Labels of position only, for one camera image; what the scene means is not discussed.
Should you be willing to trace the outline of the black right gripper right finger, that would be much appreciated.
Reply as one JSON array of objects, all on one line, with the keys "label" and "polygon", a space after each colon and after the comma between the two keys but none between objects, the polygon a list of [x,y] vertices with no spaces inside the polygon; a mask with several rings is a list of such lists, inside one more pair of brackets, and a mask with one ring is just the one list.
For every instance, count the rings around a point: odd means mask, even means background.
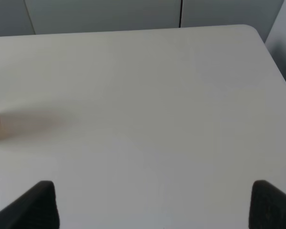
[{"label": "black right gripper right finger", "polygon": [[266,180],[253,183],[249,209],[250,229],[286,229],[286,194]]}]

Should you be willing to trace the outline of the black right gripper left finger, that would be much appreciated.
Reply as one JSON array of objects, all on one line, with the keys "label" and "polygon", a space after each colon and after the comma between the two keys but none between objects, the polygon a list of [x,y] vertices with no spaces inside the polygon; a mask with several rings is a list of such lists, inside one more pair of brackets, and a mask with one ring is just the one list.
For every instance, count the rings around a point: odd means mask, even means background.
[{"label": "black right gripper left finger", "polygon": [[52,181],[40,181],[0,211],[0,229],[58,229],[60,217]]}]

